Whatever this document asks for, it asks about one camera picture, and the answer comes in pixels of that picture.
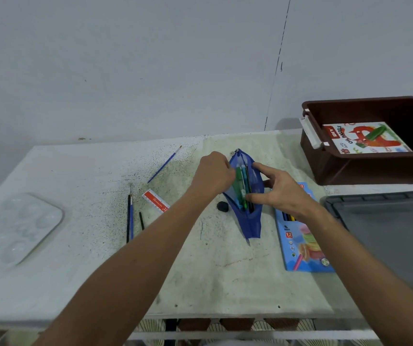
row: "right hand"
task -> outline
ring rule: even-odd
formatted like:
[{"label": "right hand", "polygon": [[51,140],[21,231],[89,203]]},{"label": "right hand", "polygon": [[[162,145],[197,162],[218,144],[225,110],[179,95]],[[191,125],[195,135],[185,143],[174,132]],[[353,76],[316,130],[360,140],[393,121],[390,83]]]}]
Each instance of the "right hand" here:
[{"label": "right hand", "polygon": [[264,186],[272,188],[272,191],[247,194],[249,202],[270,205],[301,220],[321,206],[304,192],[288,172],[261,163],[253,163],[253,167],[269,178],[264,181]]}]

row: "blue paintbrush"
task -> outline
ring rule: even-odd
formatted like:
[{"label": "blue paintbrush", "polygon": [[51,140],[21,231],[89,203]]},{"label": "blue paintbrush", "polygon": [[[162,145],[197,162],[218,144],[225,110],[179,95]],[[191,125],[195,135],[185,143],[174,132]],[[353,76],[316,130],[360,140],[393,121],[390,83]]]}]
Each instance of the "blue paintbrush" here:
[{"label": "blue paintbrush", "polygon": [[181,148],[182,148],[182,146],[180,146],[180,147],[178,148],[178,150],[176,150],[176,151],[173,153],[173,155],[170,156],[167,161],[165,161],[165,163],[162,165],[162,167],[158,169],[158,171],[155,173],[155,175],[153,175],[153,176],[150,178],[150,180],[147,181],[147,183],[149,183],[151,180],[154,179],[155,176],[158,175],[158,173],[166,166],[167,163],[169,163],[169,161],[170,161],[171,159],[173,159],[173,157],[176,155],[176,153],[177,153]]}]

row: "white table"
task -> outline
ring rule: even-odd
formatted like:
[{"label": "white table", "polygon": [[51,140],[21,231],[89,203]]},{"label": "white table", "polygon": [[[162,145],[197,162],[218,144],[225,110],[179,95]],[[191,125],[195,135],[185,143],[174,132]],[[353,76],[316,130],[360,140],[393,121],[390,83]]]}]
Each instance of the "white table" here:
[{"label": "white table", "polygon": [[[0,268],[0,321],[48,323],[85,279],[125,244],[127,194],[145,225],[159,213],[140,196],[161,164],[179,154],[150,183],[172,204],[186,190],[201,156],[236,148],[256,161],[306,181],[316,197],[413,190],[413,185],[317,186],[299,146],[301,131],[183,137],[142,142],[34,147],[0,186],[0,203],[28,192],[60,207],[64,219],[18,266]],[[287,272],[274,210],[264,207],[261,239],[248,245],[218,196],[186,240],[146,318],[286,316],[360,317],[334,273]]]}]

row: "storage bin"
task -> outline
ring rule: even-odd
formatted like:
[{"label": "storage bin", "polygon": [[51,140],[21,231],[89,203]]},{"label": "storage bin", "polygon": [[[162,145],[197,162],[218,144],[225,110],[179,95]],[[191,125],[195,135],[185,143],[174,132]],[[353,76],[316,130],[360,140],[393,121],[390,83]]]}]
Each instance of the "storage bin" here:
[{"label": "storage bin", "polygon": [[[302,104],[301,147],[319,185],[413,184],[413,97],[319,100]],[[406,153],[342,154],[324,124],[386,122]]]}]

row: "paint palette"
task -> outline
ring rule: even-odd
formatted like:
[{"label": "paint palette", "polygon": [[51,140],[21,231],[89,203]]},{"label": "paint palette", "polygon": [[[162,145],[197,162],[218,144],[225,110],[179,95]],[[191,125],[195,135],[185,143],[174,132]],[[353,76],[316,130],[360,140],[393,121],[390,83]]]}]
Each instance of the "paint palette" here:
[{"label": "paint palette", "polygon": [[62,219],[61,209],[27,193],[0,205],[0,265],[21,262]]}]

